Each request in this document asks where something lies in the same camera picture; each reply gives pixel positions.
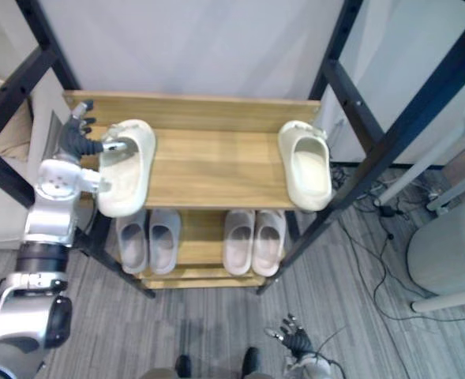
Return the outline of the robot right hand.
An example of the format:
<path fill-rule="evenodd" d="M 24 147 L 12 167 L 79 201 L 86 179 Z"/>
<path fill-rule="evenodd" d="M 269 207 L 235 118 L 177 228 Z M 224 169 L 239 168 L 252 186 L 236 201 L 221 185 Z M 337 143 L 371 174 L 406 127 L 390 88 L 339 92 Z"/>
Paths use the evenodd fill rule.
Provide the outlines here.
<path fill-rule="evenodd" d="M 303 358 L 315 353 L 309 335 L 292 313 L 288 313 L 282 319 L 282 325 L 278 330 L 266 327 L 264 333 L 281 343 L 295 358 Z"/>

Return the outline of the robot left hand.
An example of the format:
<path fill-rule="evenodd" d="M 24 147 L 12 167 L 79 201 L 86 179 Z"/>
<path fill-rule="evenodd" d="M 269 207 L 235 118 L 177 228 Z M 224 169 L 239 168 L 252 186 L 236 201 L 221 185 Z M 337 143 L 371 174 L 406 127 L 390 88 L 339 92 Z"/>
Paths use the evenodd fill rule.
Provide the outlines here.
<path fill-rule="evenodd" d="M 87 138 L 92 131 L 89 124 L 96 121 L 95 118 L 85 118 L 84 115 L 94 107 L 92 99 L 81 101 L 71 111 L 71 114 L 62 127 L 56 145 L 55 158 L 79 163 L 82 156 L 94 156 L 101 152 L 125 151 L 126 142 L 112 141 L 101 142 Z"/>

